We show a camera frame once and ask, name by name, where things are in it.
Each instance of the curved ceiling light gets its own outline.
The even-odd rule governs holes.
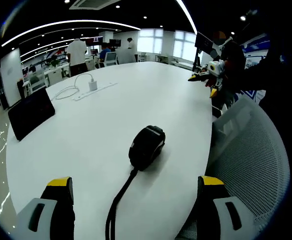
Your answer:
[[[38,30],[38,29],[42,29],[42,28],[45,28],[45,27],[49,27],[49,26],[58,25],[58,24],[69,24],[69,23],[102,23],[102,24],[114,24],[114,25],[119,25],[119,26],[131,28],[131,29],[141,30],[138,27],[131,26],[131,25],[127,25],[127,24],[123,24],[123,23],[119,23],[119,22],[114,22],[114,21],[103,21],[103,20],[67,20],[67,21],[57,21],[57,22],[48,23],[48,24],[41,25],[41,26],[38,26],[38,27],[34,27],[34,28],[30,29],[30,30],[24,31],[21,34],[18,34],[17,36],[14,36],[13,38],[11,38],[10,40],[8,40],[7,42],[5,42],[4,44],[2,44],[1,46],[4,47],[5,45],[9,44],[11,41],[14,41],[15,39],[18,39],[19,37],[21,37],[21,36],[23,36],[25,34],[28,34],[28,33],[32,32],[32,31],[35,31],[35,30]]]
[[[81,39],[92,39],[92,38],[99,38],[99,37],[101,37],[101,36],[81,37]],[[30,53],[32,53],[32,52],[35,52],[35,51],[37,51],[37,50],[39,50],[39,49],[43,49],[43,48],[49,47],[49,46],[51,46],[51,45],[60,44],[60,43],[63,43],[63,42],[68,42],[68,41],[71,42],[71,41],[73,41],[73,40],[74,40],[74,38],[72,38],[72,39],[68,39],[68,40],[63,40],[63,41],[53,42],[53,43],[51,43],[51,44],[47,44],[47,45],[45,45],[45,46],[41,46],[41,47],[38,47],[38,48],[36,48],[36,49],[34,49],[34,50],[31,50],[31,51],[29,51],[29,52],[26,52],[25,54],[21,55],[20,57],[22,58],[22,57],[26,56],[27,54],[30,54]]]
[[[68,46],[68,45],[58,46],[58,47],[55,47],[55,48],[51,48],[51,49],[49,49],[49,50],[47,50],[47,51],[43,51],[43,52],[37,53],[37,54],[35,54],[34,56],[31,56],[31,57],[29,57],[29,58],[27,58],[27,59],[21,61],[20,63],[22,64],[23,62],[26,62],[27,60],[32,59],[32,58],[34,58],[34,57],[36,57],[36,56],[38,56],[38,55],[42,55],[42,54],[45,54],[45,53],[50,52],[50,51],[52,51],[52,50],[60,49],[60,48],[64,48],[64,47],[67,47],[67,46]]]
[[[186,17],[188,18],[188,21],[190,22],[190,25],[194,31],[194,33],[197,35],[197,29],[196,29],[196,26],[195,26],[195,23],[190,15],[190,13],[188,12],[185,4],[183,3],[182,0],[176,0],[176,2],[179,4],[179,6],[181,7],[181,9],[184,11]]]

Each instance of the white power strip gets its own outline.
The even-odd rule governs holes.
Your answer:
[[[88,91],[88,92],[83,93],[83,94],[81,94],[81,95],[79,95],[79,96],[76,96],[76,97],[73,98],[73,100],[74,100],[74,101],[82,100],[83,98],[86,98],[87,96],[89,96],[89,95],[91,95],[91,94],[97,93],[97,92],[99,92],[99,91],[101,91],[101,90],[107,89],[107,88],[112,87],[112,86],[114,86],[114,85],[116,85],[116,84],[118,84],[118,82],[116,82],[116,83],[111,83],[111,82],[110,82],[108,85],[106,85],[106,86],[102,86],[102,87],[98,88],[98,89],[95,90],[95,91]]]

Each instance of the oval table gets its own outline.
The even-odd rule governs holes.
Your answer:
[[[73,181],[76,240],[105,239],[111,203],[132,166],[129,148],[137,133],[156,125],[166,134],[160,156],[139,172],[117,207],[117,240],[171,240],[185,223],[197,196],[198,176],[206,170],[212,132],[210,89],[188,82],[192,72],[157,62],[108,66],[88,72],[101,89],[53,100],[56,113],[22,141],[9,127],[6,166],[17,213],[40,198],[52,179]],[[75,77],[49,88],[56,93]]]

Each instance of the air vent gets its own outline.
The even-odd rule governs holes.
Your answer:
[[[100,10],[120,0],[77,0],[69,9],[70,10]]]

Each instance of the white pillar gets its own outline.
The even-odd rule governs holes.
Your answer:
[[[104,43],[109,43],[110,39],[114,39],[114,32],[112,31],[102,31],[99,33],[99,36],[102,36],[102,41]]]
[[[4,93],[11,107],[21,99],[17,82],[23,79],[20,49],[17,48],[0,60],[0,75]]]

